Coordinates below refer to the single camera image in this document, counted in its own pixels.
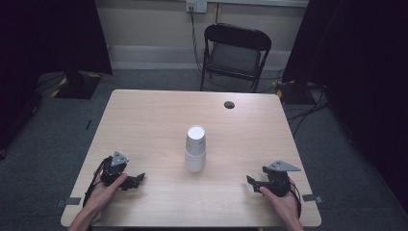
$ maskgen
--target gray carpet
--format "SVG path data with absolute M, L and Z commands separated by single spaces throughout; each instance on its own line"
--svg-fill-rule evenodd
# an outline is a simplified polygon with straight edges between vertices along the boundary
M 200 84 L 197 70 L 115 70 L 113 76 L 103 76 L 92 99 L 57 99 L 50 97 L 53 88 L 47 87 L 58 75 L 41 77 L 50 81 L 38 86 L 43 99 L 37 113 L 0 162 L 0 230 L 65 230 L 60 224 L 64 210 L 56 202 L 69 197 L 113 90 L 199 90 Z M 263 75 L 277 76 L 276 71 Z M 206 81 L 207 90 L 250 92 L 245 81 L 217 77 L 214 81 Z M 274 93 L 271 84 L 272 80 L 262 80 L 258 91 Z M 319 90 L 314 96 L 319 97 Z M 287 117 L 311 108 L 284 105 Z M 291 120 L 293 131 L 300 119 Z M 370 162 L 349 144 L 345 131 L 325 107 L 308 115 L 295 134 L 312 190 L 324 199 L 318 205 L 321 226 L 307 230 L 408 230 L 406 214 Z

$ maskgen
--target table top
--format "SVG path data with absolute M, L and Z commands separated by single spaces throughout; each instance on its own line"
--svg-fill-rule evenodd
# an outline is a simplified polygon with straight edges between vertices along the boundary
M 227 109 L 224 102 L 235 108 Z M 207 160 L 198 173 L 184 167 L 188 129 L 206 130 Z M 246 175 L 267 181 L 262 166 L 277 160 L 300 167 L 289 172 L 301 194 L 311 188 L 279 98 L 274 94 L 115 90 L 79 173 L 71 197 L 82 197 L 104 158 L 118 150 L 130 159 L 125 172 L 145 172 L 138 189 L 118 190 L 93 226 L 280 226 L 266 197 Z M 81 205 L 66 205 L 69 226 Z M 302 201 L 304 226 L 319 226 L 315 201 Z

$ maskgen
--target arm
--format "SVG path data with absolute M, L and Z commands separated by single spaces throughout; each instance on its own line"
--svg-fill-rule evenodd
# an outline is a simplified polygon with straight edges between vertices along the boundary
M 276 214 L 284 222 L 288 231 L 304 231 L 302 224 L 297 216 L 296 199 L 291 193 L 283 197 L 278 197 L 265 187 L 261 187 L 260 192 L 266 196 L 275 208 Z
M 116 189 L 126 180 L 127 174 L 122 173 L 117 179 L 109 186 L 106 187 L 100 182 L 99 174 L 96 176 L 96 185 L 93 188 L 92 194 L 85 207 L 78 213 L 75 219 L 72 221 L 68 228 L 70 230 L 84 230 L 87 231 L 90 223 L 98 216 L 105 206 L 112 200 Z

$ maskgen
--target black curtain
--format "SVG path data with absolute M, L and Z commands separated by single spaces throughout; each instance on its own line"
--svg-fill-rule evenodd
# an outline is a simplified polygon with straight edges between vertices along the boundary
M 310 0 L 284 75 L 327 86 L 354 145 L 406 211 L 407 22 L 402 0 Z
M 1 1 L 0 140 L 38 77 L 66 69 L 112 74 L 94 1 Z

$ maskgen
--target paper cup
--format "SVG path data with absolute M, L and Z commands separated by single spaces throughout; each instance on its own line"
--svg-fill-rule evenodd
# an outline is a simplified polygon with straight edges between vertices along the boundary
M 204 151 L 201 155 L 195 156 L 190 154 L 187 150 L 185 151 L 185 166 L 191 172 L 199 172 L 205 166 L 205 159 L 207 156 L 207 151 Z
M 199 125 L 189 128 L 186 138 L 186 151 L 192 156 L 199 156 L 206 151 L 205 130 Z

